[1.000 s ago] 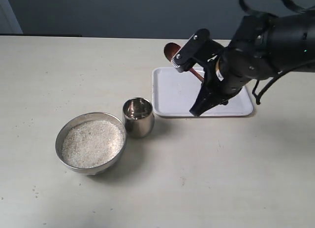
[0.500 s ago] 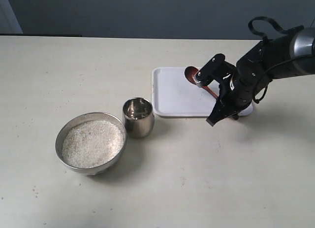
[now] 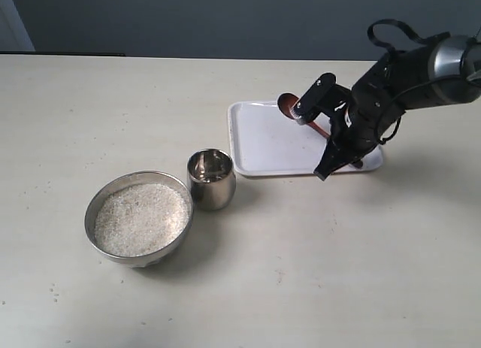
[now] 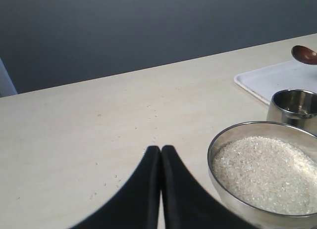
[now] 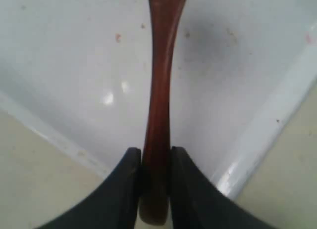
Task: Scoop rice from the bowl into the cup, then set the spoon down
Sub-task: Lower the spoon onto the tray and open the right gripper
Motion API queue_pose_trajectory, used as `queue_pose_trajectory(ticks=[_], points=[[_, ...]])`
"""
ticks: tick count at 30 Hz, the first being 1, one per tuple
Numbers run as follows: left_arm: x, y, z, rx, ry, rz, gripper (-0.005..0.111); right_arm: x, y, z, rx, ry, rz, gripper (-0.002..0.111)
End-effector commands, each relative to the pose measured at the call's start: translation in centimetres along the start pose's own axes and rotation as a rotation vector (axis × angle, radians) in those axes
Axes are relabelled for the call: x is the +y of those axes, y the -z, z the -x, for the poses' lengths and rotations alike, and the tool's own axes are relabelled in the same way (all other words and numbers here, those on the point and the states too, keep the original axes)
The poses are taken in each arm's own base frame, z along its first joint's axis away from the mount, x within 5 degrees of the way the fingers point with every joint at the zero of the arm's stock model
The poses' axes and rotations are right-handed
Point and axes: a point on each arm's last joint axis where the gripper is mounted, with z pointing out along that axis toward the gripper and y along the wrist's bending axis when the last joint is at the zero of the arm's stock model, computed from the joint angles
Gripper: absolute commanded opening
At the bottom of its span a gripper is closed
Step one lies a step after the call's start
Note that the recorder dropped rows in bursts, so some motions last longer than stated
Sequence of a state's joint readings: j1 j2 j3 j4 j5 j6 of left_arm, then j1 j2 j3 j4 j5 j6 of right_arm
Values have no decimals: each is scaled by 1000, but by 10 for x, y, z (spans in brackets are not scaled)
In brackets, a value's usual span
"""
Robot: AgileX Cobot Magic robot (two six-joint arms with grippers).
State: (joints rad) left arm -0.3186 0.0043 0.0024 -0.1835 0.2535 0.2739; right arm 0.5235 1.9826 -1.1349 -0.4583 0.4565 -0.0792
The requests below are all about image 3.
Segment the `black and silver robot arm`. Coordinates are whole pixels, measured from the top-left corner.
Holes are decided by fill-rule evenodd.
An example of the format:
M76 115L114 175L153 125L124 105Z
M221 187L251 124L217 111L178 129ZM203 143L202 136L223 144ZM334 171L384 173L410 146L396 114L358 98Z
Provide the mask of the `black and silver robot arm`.
M385 55L343 91L331 73L316 83L331 134L314 173L321 180L361 160L396 134L409 110L469 104L480 97L480 43L454 36L409 52Z

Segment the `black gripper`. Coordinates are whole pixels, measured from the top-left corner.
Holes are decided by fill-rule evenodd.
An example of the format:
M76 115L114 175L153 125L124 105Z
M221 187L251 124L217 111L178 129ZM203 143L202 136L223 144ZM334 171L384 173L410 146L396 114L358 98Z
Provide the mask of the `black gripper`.
M361 160L378 145L374 128L381 113L381 100L370 90L349 90L335 85L337 91L349 94L351 102L336 108L329 117L331 134L319 164L313 173L325 181L345 165Z

